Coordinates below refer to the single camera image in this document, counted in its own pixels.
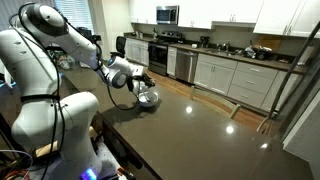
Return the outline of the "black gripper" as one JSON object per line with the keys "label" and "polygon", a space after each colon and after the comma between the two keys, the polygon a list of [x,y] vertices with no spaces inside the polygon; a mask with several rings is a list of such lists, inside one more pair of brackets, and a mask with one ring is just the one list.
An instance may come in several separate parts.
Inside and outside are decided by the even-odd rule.
{"label": "black gripper", "polygon": [[136,77],[136,80],[144,82],[147,87],[155,86],[155,80],[149,77],[147,74]]}

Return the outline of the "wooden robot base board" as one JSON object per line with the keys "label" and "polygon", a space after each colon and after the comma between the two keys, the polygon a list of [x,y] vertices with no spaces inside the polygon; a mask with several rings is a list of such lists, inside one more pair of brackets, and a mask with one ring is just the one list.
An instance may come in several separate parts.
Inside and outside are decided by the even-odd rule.
{"label": "wooden robot base board", "polygon": [[[89,128],[89,136],[95,140],[98,136],[98,133],[95,131],[95,129],[93,127]],[[41,157],[43,155],[46,155],[50,152],[50,148],[53,148],[54,151],[56,151],[58,149],[58,142],[55,141],[53,144],[47,144],[43,147],[38,148],[35,151],[35,154],[37,157]]]}

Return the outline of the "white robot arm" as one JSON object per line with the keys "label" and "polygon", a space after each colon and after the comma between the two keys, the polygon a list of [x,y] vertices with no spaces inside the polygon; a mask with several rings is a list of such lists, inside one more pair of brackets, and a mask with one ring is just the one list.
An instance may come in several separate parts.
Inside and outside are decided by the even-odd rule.
{"label": "white robot arm", "polygon": [[114,88],[130,80],[152,87],[154,81],[141,66],[121,57],[102,62],[101,48],[50,6],[27,3],[17,16],[16,25],[0,32],[0,59],[21,92],[22,109],[12,126],[13,138],[25,146],[58,143],[60,158],[40,169],[37,180],[97,180],[104,165],[91,143],[89,127],[98,100],[90,92],[62,99],[61,77],[45,48],[59,45]]}

